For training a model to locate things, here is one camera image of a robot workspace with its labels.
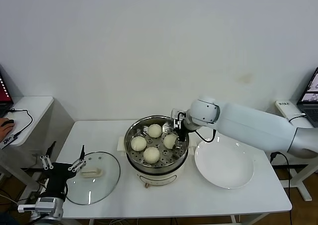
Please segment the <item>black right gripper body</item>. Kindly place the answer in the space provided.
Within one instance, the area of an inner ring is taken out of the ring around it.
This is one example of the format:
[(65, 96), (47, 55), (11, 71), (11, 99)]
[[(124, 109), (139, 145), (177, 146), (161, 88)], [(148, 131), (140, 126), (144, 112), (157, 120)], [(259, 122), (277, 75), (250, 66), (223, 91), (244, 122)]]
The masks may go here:
[(185, 112), (178, 112), (177, 118), (176, 118), (176, 128), (181, 130), (182, 129), (182, 123), (183, 120), (186, 118)]

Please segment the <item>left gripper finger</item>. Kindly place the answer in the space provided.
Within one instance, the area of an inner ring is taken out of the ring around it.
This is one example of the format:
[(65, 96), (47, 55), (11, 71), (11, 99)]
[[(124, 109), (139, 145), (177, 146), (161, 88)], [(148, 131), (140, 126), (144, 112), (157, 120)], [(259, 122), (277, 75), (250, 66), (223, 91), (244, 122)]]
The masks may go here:
[(44, 155), (40, 156), (40, 160), (42, 163), (42, 166), (44, 168), (44, 170), (49, 170), (49, 169), (53, 169), (54, 166), (51, 162), (50, 156), (52, 155), (53, 149), (55, 147), (56, 141), (54, 141), (50, 147), (48, 147), (48, 149), (46, 150), (46, 153)]
[(84, 145), (81, 147), (79, 158), (68, 168), (68, 171), (78, 172), (86, 165)]

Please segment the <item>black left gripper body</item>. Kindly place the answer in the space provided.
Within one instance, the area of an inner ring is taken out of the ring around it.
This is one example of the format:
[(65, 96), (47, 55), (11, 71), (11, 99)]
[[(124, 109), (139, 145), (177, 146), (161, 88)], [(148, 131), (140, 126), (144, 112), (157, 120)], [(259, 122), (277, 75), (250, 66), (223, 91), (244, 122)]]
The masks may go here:
[(53, 168), (46, 171), (48, 184), (46, 196), (54, 198), (66, 198), (67, 180), (75, 177), (76, 172), (69, 170), (72, 164), (53, 162)]

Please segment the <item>bare person hand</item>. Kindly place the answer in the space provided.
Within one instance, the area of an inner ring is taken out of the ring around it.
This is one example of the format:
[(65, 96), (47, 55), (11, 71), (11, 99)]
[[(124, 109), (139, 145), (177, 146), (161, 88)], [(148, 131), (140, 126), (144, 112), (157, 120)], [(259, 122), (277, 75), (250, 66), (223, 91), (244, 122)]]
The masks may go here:
[(14, 127), (14, 120), (8, 118), (0, 118), (0, 141), (2, 142)]

